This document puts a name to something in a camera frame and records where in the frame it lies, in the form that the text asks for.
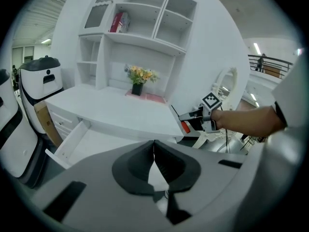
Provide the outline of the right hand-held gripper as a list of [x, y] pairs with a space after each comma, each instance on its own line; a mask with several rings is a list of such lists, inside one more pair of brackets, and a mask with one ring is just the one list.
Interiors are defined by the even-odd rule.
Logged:
[[210, 92], [201, 99], [200, 107], [197, 110], [180, 115], [180, 120], [188, 120], [188, 123], [196, 131], [217, 132], [216, 123], [211, 119], [211, 114], [221, 105], [222, 101]]

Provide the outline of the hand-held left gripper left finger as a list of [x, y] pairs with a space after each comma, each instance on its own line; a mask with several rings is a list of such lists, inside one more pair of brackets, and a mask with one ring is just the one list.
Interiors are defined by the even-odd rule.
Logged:
[[65, 228], [84, 232], [162, 232], [169, 221], [150, 196], [129, 194], [114, 180], [112, 165], [122, 154], [144, 143], [126, 145], [87, 157], [43, 186], [32, 202], [43, 212], [72, 182], [84, 189], [66, 212]]

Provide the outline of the red-handled screwdriver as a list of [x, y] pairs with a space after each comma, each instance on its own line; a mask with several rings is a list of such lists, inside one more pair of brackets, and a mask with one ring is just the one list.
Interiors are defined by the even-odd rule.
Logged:
[[179, 116], [179, 114], [177, 113], [177, 111], [175, 110], [175, 108], [174, 108], [172, 105], [171, 105], [171, 107], [172, 107], [172, 109], [174, 110], [174, 112], [176, 113], [176, 115], [177, 115], [179, 121], [181, 122], [181, 126], [182, 126], [183, 130], [184, 130], [187, 134], [190, 133], [191, 131], [190, 131], [188, 125], [186, 124], [186, 122], [180, 120], [180, 116]]

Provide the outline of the white drawer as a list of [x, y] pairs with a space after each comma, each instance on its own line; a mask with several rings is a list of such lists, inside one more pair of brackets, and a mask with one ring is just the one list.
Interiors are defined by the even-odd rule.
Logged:
[[45, 153], [58, 165], [68, 169], [79, 161], [102, 152], [149, 140], [175, 142], [183, 133], [177, 124], [149, 126], [103, 123], [83, 119], [69, 133], [55, 153]]

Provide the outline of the person's right forearm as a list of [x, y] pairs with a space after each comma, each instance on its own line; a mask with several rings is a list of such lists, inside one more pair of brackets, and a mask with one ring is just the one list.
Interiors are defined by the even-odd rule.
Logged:
[[231, 130], [254, 137], [268, 137], [286, 127], [273, 106], [248, 111], [214, 110], [211, 119], [217, 129]]

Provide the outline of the white ornate dressing table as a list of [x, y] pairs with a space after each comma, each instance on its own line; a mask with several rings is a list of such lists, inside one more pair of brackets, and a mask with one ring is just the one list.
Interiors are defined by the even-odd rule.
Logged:
[[[222, 92], [222, 89], [219, 90], [219, 95], [220, 95], [221, 99], [224, 99], [226, 97], [226, 95], [224, 95], [224, 93]], [[218, 109], [225, 111], [225, 109], [222, 107], [222, 105]], [[193, 145], [193, 147], [194, 148], [201, 148], [202, 145], [205, 142], [208, 142], [208, 141], [213, 142], [213, 141], [218, 140], [218, 139], [224, 139], [226, 151], [228, 151], [230, 140], [232, 139], [233, 136], [236, 136], [239, 133], [232, 131], [232, 130], [228, 130], [228, 129], [219, 129], [217, 125], [216, 125], [216, 128], [218, 130], [217, 132], [198, 131], [200, 133], [200, 136], [199, 136], [197, 142]]]

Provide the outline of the pink mat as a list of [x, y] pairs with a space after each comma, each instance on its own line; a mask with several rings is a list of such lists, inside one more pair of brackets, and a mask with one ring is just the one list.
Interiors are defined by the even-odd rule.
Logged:
[[140, 95], [135, 95], [135, 94], [132, 94], [131, 89], [126, 93], [126, 96], [133, 97], [133, 98], [140, 99], [140, 100], [147, 99], [147, 93], [142, 92]]
[[159, 102], [159, 103], [162, 103], [162, 104], [166, 103], [165, 99], [161, 96], [146, 93], [145, 97], [146, 97], [146, 100], [148, 100], [148, 101]]

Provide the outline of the oval white-framed mirror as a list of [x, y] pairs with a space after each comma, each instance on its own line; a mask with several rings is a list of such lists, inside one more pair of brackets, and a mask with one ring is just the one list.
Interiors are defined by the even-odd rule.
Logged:
[[[222, 82], [225, 76], [231, 77], [232, 86], [227, 91], [229, 94], [224, 99], [221, 99], [219, 95], [219, 90], [220, 88], [223, 88]], [[238, 73], [235, 67], [223, 69], [218, 75], [218, 78], [215, 81], [215, 83], [213, 83], [212, 90], [214, 94], [217, 95], [219, 99], [222, 101], [222, 107], [225, 110], [234, 110], [236, 107], [234, 105], [234, 100], [236, 99], [237, 96], [238, 91], [237, 85], [238, 85]]]

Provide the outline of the black square vase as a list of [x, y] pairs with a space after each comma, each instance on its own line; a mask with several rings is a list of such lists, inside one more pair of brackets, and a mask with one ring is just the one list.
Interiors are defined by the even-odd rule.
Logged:
[[142, 93], [143, 83], [133, 84], [131, 94], [140, 96]]

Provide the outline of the yellow flower bouquet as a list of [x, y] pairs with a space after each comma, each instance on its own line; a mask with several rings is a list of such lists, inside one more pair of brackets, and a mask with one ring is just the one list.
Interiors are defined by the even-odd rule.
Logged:
[[138, 66], [128, 66], [125, 68], [128, 78], [132, 81], [132, 84], [145, 84], [146, 82], [156, 82], [159, 77], [157, 73], [151, 70], [144, 69]]

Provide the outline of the white desk with hutch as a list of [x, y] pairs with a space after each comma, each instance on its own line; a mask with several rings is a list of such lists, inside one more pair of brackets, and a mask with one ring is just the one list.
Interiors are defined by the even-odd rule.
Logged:
[[[48, 100], [51, 108], [78, 119], [121, 126], [177, 124], [172, 97], [194, 24], [194, 0], [68, 0], [56, 25], [53, 55], [71, 87]], [[109, 32], [117, 13], [127, 12], [127, 33]], [[126, 96], [132, 81], [125, 68], [157, 73], [142, 92], [166, 103]]]

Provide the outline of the brown cardboard box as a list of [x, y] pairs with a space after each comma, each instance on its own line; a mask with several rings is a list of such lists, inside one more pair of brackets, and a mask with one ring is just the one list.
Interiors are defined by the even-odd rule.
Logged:
[[48, 139], [53, 143], [55, 147], [59, 147], [62, 144], [63, 139], [60, 137], [58, 131], [55, 128], [45, 101], [41, 101], [35, 104], [34, 110]]

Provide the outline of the person's black t-shirt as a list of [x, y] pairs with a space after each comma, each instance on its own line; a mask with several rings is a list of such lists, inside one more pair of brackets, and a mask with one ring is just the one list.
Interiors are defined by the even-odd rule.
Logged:
[[286, 119], [277, 102], [273, 104], [273, 109], [275, 111], [276, 116], [278, 117], [280, 128], [281, 129], [286, 128], [287, 127]]

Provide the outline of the black metal railing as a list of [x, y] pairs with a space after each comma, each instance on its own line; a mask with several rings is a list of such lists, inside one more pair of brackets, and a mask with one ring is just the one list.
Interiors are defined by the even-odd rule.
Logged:
[[[250, 69], [252, 71], [256, 71], [255, 68], [260, 57], [261, 56], [258, 55], [248, 55]], [[283, 79], [291, 70], [293, 65], [294, 65], [293, 63], [285, 60], [265, 56], [263, 61], [262, 72], [260, 73], [264, 73], [279, 79]]]

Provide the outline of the white and black robot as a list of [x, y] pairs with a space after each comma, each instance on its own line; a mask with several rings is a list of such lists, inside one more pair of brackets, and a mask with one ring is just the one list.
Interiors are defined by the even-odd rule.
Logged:
[[9, 72], [0, 69], [0, 167], [34, 188], [45, 162], [43, 148], [16, 100]]
[[49, 56], [35, 59], [23, 63], [18, 69], [18, 75], [27, 119], [37, 134], [45, 134], [34, 105], [64, 90], [60, 62]]

